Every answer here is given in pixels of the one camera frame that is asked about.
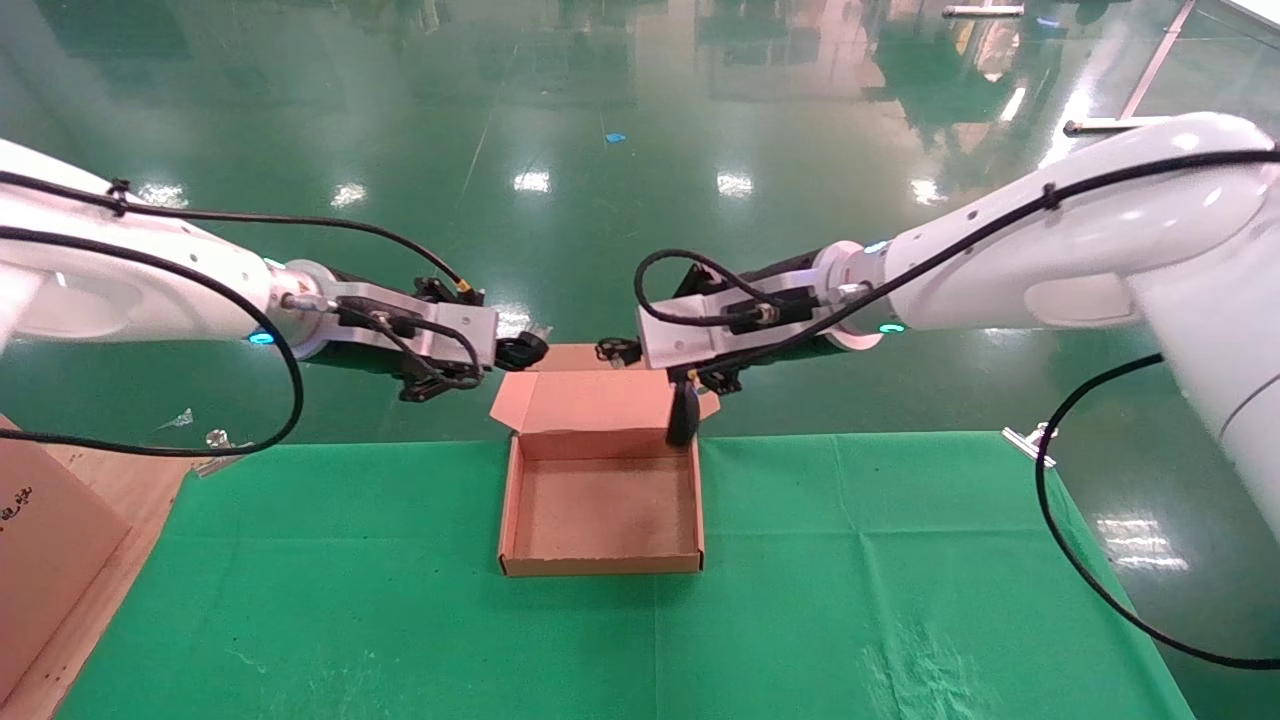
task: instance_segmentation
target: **wooden board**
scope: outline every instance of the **wooden board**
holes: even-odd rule
[[[132,529],[0,706],[0,720],[54,716],[155,547],[183,477],[193,465],[205,462],[70,446],[46,446],[45,450],[106,500]]]

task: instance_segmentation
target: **black cable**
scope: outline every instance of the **black cable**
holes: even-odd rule
[[[471,389],[471,388],[477,387],[480,384],[480,380],[484,377],[484,369],[480,366],[480,355],[476,352],[475,346],[471,345],[471,341],[467,340],[467,336],[462,334],[461,332],[458,332],[458,331],[456,331],[456,329],[453,329],[453,328],[451,328],[448,325],[442,325],[439,323],[433,323],[430,320],[424,320],[421,318],[404,318],[403,322],[406,324],[413,325],[415,328],[420,328],[420,329],[429,331],[429,332],[433,332],[433,333],[436,333],[436,334],[442,334],[442,336],[444,336],[444,337],[447,337],[447,338],[457,342],[458,345],[461,345],[462,350],[466,351],[467,359],[471,361],[470,374],[466,378],[463,378],[462,380],[452,379],[452,378],[444,378],[443,380],[438,379],[436,382],[443,382],[443,384],[445,384],[448,387],[457,388],[457,389]]]
[[[781,352],[783,350],[791,350],[794,347],[797,347],[797,346],[803,345],[804,342],[809,341],[810,338],[817,337],[823,331],[840,324],[841,322],[845,320],[845,318],[852,315],[854,313],[861,310],[863,307],[867,307],[872,302],[876,302],[877,300],[881,300],[882,297],[887,296],[888,293],[893,292],[895,290],[899,290],[900,287],[905,286],[906,283],[910,283],[910,282],[913,282],[915,279],[919,279],[920,277],[925,275],[927,273],[937,269],[938,266],[941,266],[947,260],[951,260],[952,258],[960,255],[965,250],[968,250],[968,249],[978,245],[983,240],[987,240],[988,237],[991,237],[991,236],[993,236],[993,234],[996,234],[996,233],[998,233],[998,232],[1001,232],[1004,229],[1007,229],[1011,225],[1014,225],[1014,224],[1016,224],[1016,223],[1019,223],[1019,222],[1021,222],[1021,220],[1024,220],[1027,218],[1030,218],[1032,215],[1034,215],[1036,213],[1038,213],[1041,210],[1053,210],[1053,209],[1057,209],[1057,206],[1064,200],[1068,200],[1070,197],[1075,197],[1076,195],[1082,195],[1082,193],[1085,193],[1085,192],[1091,192],[1093,190],[1100,190],[1100,188],[1103,188],[1103,187],[1107,187],[1107,186],[1111,186],[1111,184],[1116,184],[1116,183],[1121,183],[1121,182],[1126,182],[1126,181],[1132,181],[1132,179],[1140,179],[1140,178],[1158,176],[1158,174],[1165,174],[1165,173],[1171,173],[1171,172],[1176,172],[1176,170],[1189,170],[1189,169],[1196,169],[1196,168],[1211,168],[1211,167],[1221,167],[1221,165],[1243,165],[1243,164],[1256,164],[1256,163],[1280,163],[1280,151],[1277,151],[1277,150],[1226,150],[1226,151],[1221,151],[1221,152],[1202,152],[1202,154],[1197,154],[1197,155],[1183,155],[1183,156],[1179,156],[1179,158],[1169,158],[1169,159],[1165,159],[1165,160],[1156,160],[1156,161],[1152,161],[1152,163],[1143,163],[1143,164],[1133,165],[1133,167],[1129,167],[1129,168],[1121,168],[1119,170],[1111,170],[1111,172],[1107,172],[1107,173],[1102,173],[1102,174],[1094,176],[1092,178],[1085,178],[1083,181],[1074,182],[1074,183],[1064,186],[1064,187],[1056,187],[1053,183],[1050,183],[1050,184],[1044,186],[1044,192],[1039,197],[1037,197],[1036,200],[1025,202],[1025,204],[1023,204],[1023,205],[1020,205],[1020,206],[1010,210],[1009,213],[1005,213],[1004,215],[996,218],[995,220],[988,222],[987,224],[984,224],[980,228],[973,231],[972,233],[966,234],[965,237],[963,237],[963,238],[957,240],[956,242],[948,245],[943,250],[936,252],[934,255],[931,255],[929,258],[925,258],[918,265],[915,265],[914,268],[904,272],[901,275],[897,275],[893,279],[887,281],[884,284],[882,284],[882,286],[879,286],[877,288],[873,288],[870,292],[867,292],[865,295],[859,296],[856,300],[849,302],[847,305],[845,305],[840,310],[836,310],[831,315],[827,315],[822,320],[818,320],[817,323],[814,323],[814,324],[809,325],[808,328],[805,328],[805,329],[795,333],[794,336],[788,337],[787,340],[778,341],[778,342],[774,342],[772,345],[760,346],[760,347],[756,347],[754,350],[749,350],[746,352],[742,352],[740,355],[736,355],[736,356],[726,359],[726,360],[721,360],[721,361],[717,361],[717,363],[710,363],[708,365],[698,368],[698,372],[699,373],[714,373],[714,372],[727,372],[727,370],[732,370],[732,369],[740,369],[740,368],[745,368],[745,366],[748,366],[748,365],[750,365],[753,363],[756,363],[759,360],[763,360],[764,357],[768,357],[769,355],[773,355],[776,352]],[[658,318],[658,319],[660,319],[660,320],[664,320],[663,318],[660,318],[658,315],[654,315],[654,316]]]
[[[72,237],[67,234],[32,231],[27,228],[14,228],[0,225],[0,240],[13,240],[18,242],[32,242],[37,245],[52,245],[56,247],[68,247],[72,250],[83,250],[87,252],[97,252],[100,255],[108,255],[120,260],[128,260],[131,263],[138,263],[142,265],[148,265],[151,268],[157,268],[166,273],[173,273],[180,278],[188,279],[201,287],[211,290],[218,295],[232,301],[237,307],[243,310],[253,322],[257,323],[262,331],[269,333],[274,340],[276,347],[280,350],[280,357],[284,359],[284,366],[289,370],[289,383],[293,386],[293,407],[289,410],[289,418],[280,425],[280,429],[275,432],[271,437],[255,445],[246,445],[239,447],[223,447],[223,448],[207,448],[207,450],[184,450],[177,447],[146,447],[136,445],[124,445],[118,442],[97,441],[91,438],[82,438],[76,436],[65,436],[59,433],[37,433],[28,430],[10,430],[0,429],[0,438],[4,439],[24,439],[33,442],[44,442],[52,445],[74,445],[78,447],[88,447],[92,450],[105,450],[109,452],[123,452],[127,455],[147,455],[152,457],[225,457],[230,455],[248,455],[251,452],[259,452],[276,445],[285,438],[293,427],[298,424],[298,419],[302,418],[302,370],[298,366],[297,359],[293,356],[293,350],[289,347],[288,342],[284,340],[284,333],[280,328],[271,322],[261,310],[259,310],[252,302],[244,299],[241,293],[227,287],[225,284],[197,273],[189,268],[172,263],[163,258],[156,258],[147,252],[140,252],[137,250],[131,250],[127,247],[118,247],[115,245],[108,245],[105,242],[97,242],[93,240],[86,240],[81,237]]]
[[[155,215],[157,218],[177,218],[182,220],[216,220],[228,223],[264,223],[275,225],[319,225],[328,228],[343,228],[358,232],[366,232],[370,234],[376,234],[408,249],[410,251],[425,258],[429,263],[440,269],[449,279],[453,281],[460,292],[471,291],[471,286],[462,279],[453,268],[449,266],[439,255],[431,252],[426,247],[394,233],[387,228],[380,228],[378,225],[371,225],[369,223],[361,223],[358,220],[346,220],[342,218],[317,218],[306,215],[266,215],[260,213],[224,213],[212,210],[186,210],[178,208],[161,208],[159,205],[143,205],[137,202],[131,202],[125,200],[124,191],[128,190],[127,181],[115,181],[108,193],[96,193],[83,190],[77,190],[74,187],[67,187],[63,184],[52,183],[49,181],[42,181],[38,178],[32,178],[28,176],[22,176],[18,173],[12,173],[6,170],[0,170],[0,184],[12,184],[15,187],[23,187],[27,190],[35,190],[37,192],[44,192],[46,195],[54,195],[67,200],[74,200],[77,202],[86,202],[90,205],[97,205],[99,208],[105,208],[116,213],[116,215],[124,215],[127,213],[134,213],[138,215]]]
[[[649,301],[649,297],[644,292],[644,275],[649,270],[650,265],[658,263],[659,260],[664,260],[667,258],[686,258],[689,260],[698,263],[699,265],[710,268],[717,273],[719,273],[719,275],[724,278],[724,282],[741,290],[753,299],[760,301],[764,305],[772,305],[773,307],[780,307],[778,300],[776,297],[772,297],[767,292],[751,287],[751,283],[746,282],[745,279],[735,274],[732,270],[724,268],[716,260],[712,260],[710,258],[700,252],[694,252],[692,250],[678,250],[678,249],[659,250],[649,255],[644,260],[640,260],[640,264],[636,265],[636,274],[635,278],[632,279],[632,287],[635,288],[636,301],[640,302],[640,307],[644,307],[645,313],[653,315],[654,318],[662,320],[663,323],[671,323],[673,325],[692,325],[696,328],[717,328],[723,325],[741,325],[748,323],[758,323],[764,316],[759,309],[748,310],[745,313],[735,313],[732,315],[701,315],[696,318],[691,318],[687,315],[672,315],[671,313],[663,313],[662,310],[658,310],[657,307],[653,306],[653,302]]]
[[[1280,657],[1231,657],[1230,655],[1219,655],[1216,652],[1210,652],[1207,650],[1187,644],[1148,625],[1142,618],[1138,618],[1137,614],[1116,600],[1116,597],[1111,594],[1111,592],[1108,592],[1097,578],[1093,577],[1093,573],[1085,568],[1084,562],[1075,555],[1075,551],[1071,550],[1071,544],[1066,541],[1061,528],[1057,525],[1057,520],[1053,519],[1052,510],[1050,510],[1048,480],[1044,475],[1044,459],[1048,457],[1050,439],[1053,437],[1055,430],[1057,430],[1059,424],[1062,423],[1062,419],[1066,418],[1066,414],[1071,411],[1071,407],[1074,407],[1076,402],[1098,386],[1106,384],[1116,378],[1128,375],[1129,373],[1143,368],[1149,368],[1162,363],[1164,360],[1164,356],[1160,354],[1147,355],[1146,357],[1125,363],[1119,368],[1112,368],[1106,373],[1088,379],[1084,384],[1075,388],[1075,391],[1057,406],[1057,410],[1053,411],[1053,415],[1050,416],[1048,423],[1044,425],[1044,434],[1039,443],[1039,452],[1036,454],[1036,497],[1039,500],[1041,515],[1044,516],[1044,524],[1048,525],[1048,532],[1053,536],[1053,542],[1057,543],[1057,547],[1062,551],[1062,555],[1066,556],[1066,560],[1071,564],[1071,566],[1075,568],[1075,571],[1080,574],[1080,578],[1083,578],[1084,582],[1093,588],[1093,592],[1096,592],[1098,597],[1111,606],[1111,610],[1115,610],[1134,628],[1138,628],[1152,639],[1160,641],[1174,650],[1185,652],[1192,657],[1204,660],[1206,662],[1235,667],[1238,670],[1280,670]]]
[[[412,361],[420,370],[422,370],[424,374],[430,377],[436,383],[453,389],[472,389],[480,386],[481,380],[480,355],[476,352],[475,346],[471,345],[471,341],[467,340],[467,337],[460,333],[458,331],[449,328],[447,325],[442,325],[439,323],[424,320],[421,318],[407,318],[407,316],[383,318],[379,315],[374,315],[371,313],[364,313],[361,310],[356,310],[342,305],[338,306],[338,313],[353,315],[369,323],[370,329],[381,333],[383,337],[392,341],[392,343],[394,343],[396,347],[398,347],[401,352],[403,352],[404,356],[410,359],[410,361]],[[462,346],[462,350],[466,351],[468,359],[471,360],[470,374],[463,378],[447,377],[444,373],[440,372],[439,368],[428,363],[426,359],[415,352],[413,348],[410,347],[403,338],[396,334],[394,325],[398,323],[412,325],[415,328],[420,328],[433,333],[439,333],[449,340],[456,341],[458,345]]]

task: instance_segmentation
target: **metal clamp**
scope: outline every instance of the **metal clamp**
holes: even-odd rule
[[[215,428],[212,430],[209,430],[209,434],[205,436],[205,445],[207,445],[210,450],[224,450],[224,448],[229,448],[229,447],[241,447],[241,446],[233,443],[230,441],[230,438],[227,437],[227,430],[224,430],[221,428]],[[244,445],[253,445],[253,443],[247,442]],[[244,457],[244,456],[243,455],[224,455],[221,457],[214,457],[209,462],[205,462],[202,465],[196,465],[195,468],[192,468],[192,471],[196,473],[196,475],[200,477],[200,478],[207,478],[209,475],[212,475],[218,470],[221,470],[223,468],[230,465],[232,462],[236,462],[237,460],[239,460],[242,457]]]
[[[1036,425],[1034,430],[1027,433],[1025,436],[1012,428],[1005,428],[1004,430],[1000,432],[1000,434],[1005,436],[1005,439],[1012,443],[1014,447],[1021,450],[1023,455],[1030,457],[1032,460],[1036,460],[1036,456],[1039,455],[1041,446],[1044,443],[1044,428],[1047,427],[1048,423],[1041,423]],[[1053,434],[1050,436],[1050,438],[1052,439],[1056,437],[1057,437],[1057,428],[1053,428]],[[1044,466],[1052,468],[1055,465],[1057,465],[1057,462],[1052,457],[1046,455]]]

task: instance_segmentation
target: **box flap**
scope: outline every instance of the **box flap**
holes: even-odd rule
[[[521,432],[666,429],[669,415],[663,372],[539,373]]]
[[[498,396],[493,398],[489,416],[518,433],[525,427],[525,415],[536,384],[538,373],[507,373],[498,386]]]
[[[612,370],[613,366],[595,356],[595,346],[588,343],[553,345],[547,355],[526,372],[553,373],[562,370]]]
[[[489,416],[520,433],[666,429],[673,391],[666,370],[641,364],[618,372],[595,356],[593,345],[553,345],[522,373],[507,373]],[[719,410],[704,392],[699,416]]]

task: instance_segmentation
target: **cable connector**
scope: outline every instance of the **cable connector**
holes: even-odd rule
[[[595,359],[608,363],[616,370],[635,365],[644,357],[644,346],[639,340],[607,337],[595,343]]]

